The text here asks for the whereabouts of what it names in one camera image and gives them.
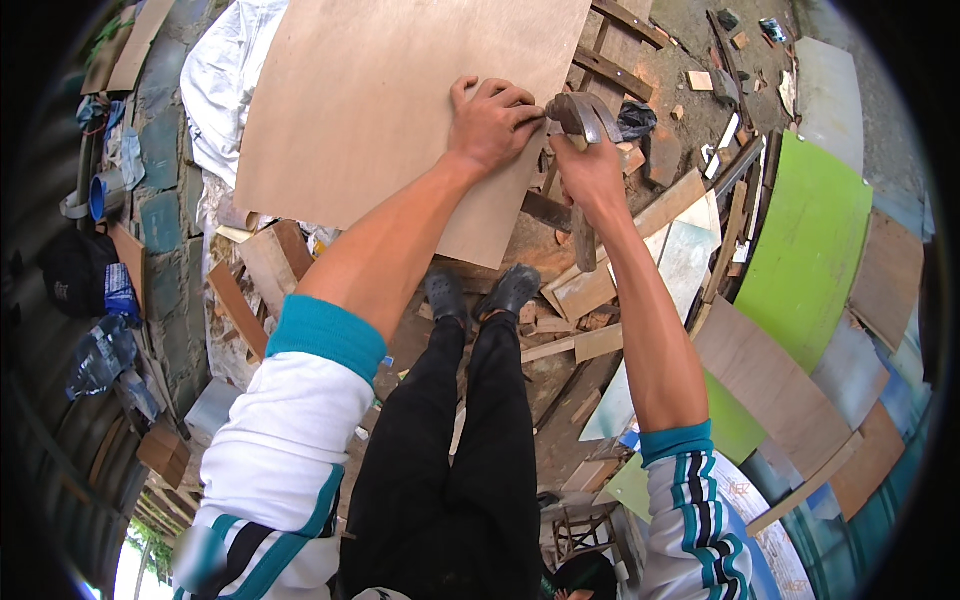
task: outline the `plastic bag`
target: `plastic bag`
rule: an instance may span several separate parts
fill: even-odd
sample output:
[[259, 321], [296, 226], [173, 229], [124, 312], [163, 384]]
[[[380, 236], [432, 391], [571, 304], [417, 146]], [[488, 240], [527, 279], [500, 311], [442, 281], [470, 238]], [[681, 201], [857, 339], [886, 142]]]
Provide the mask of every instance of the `plastic bag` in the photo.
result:
[[635, 100], [627, 100], [616, 118], [616, 125], [623, 134], [623, 141], [640, 139], [657, 125], [657, 115], [653, 109]]

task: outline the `teal cuff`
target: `teal cuff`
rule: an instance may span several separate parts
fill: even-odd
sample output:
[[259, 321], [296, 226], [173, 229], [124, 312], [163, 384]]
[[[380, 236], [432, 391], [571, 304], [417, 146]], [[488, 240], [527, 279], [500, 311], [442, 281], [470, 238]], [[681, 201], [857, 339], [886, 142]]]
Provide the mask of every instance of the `teal cuff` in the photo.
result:
[[677, 427], [650, 433], [640, 432], [640, 453], [643, 455], [643, 468], [661, 458], [677, 456], [684, 452], [712, 452], [710, 440], [712, 421], [705, 420], [699, 425]]
[[283, 302], [280, 323], [267, 344], [267, 358], [281, 352], [306, 352], [347, 367], [373, 387], [376, 368], [387, 355], [383, 336], [343, 308], [310, 296]]

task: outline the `sky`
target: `sky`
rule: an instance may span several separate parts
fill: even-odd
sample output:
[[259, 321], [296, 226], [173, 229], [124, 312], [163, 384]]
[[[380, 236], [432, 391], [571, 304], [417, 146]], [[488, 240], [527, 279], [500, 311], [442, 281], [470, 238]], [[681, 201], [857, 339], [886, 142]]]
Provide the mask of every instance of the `sky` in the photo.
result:
[[[113, 595], [116, 600], [133, 600], [133, 589], [136, 587], [136, 574], [140, 569], [140, 553], [125, 541], [120, 550], [120, 565], [117, 566], [116, 587]], [[143, 574], [143, 585], [140, 588], [140, 600], [170, 600], [174, 591], [166, 584], [160, 584], [156, 575], [150, 571]]]

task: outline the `hammer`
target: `hammer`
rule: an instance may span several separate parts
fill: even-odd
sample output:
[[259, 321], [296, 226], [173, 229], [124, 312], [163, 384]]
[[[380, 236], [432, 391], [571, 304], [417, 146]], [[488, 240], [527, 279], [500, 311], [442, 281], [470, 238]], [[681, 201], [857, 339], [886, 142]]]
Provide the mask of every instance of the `hammer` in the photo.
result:
[[[564, 133], [581, 152], [588, 144], [603, 141], [602, 129], [614, 144], [623, 141], [610, 109], [589, 92], [562, 92], [546, 104], [546, 116], [560, 121]], [[574, 204], [571, 210], [573, 247], [577, 254], [577, 268], [582, 273], [597, 270], [596, 234], [587, 223], [583, 209]]]

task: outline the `foot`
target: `foot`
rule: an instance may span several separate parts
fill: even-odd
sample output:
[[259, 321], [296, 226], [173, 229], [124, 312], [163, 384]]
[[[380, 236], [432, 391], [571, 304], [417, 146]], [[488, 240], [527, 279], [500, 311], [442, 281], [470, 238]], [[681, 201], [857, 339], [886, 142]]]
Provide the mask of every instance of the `foot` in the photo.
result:
[[447, 267], [430, 267], [423, 279], [426, 297], [433, 309], [433, 322], [443, 317], [454, 317], [467, 328], [467, 302], [460, 277]]
[[539, 290], [540, 273], [530, 265], [515, 264], [500, 276], [487, 297], [477, 303], [473, 318], [482, 321], [484, 315], [504, 310], [519, 316], [520, 308]]

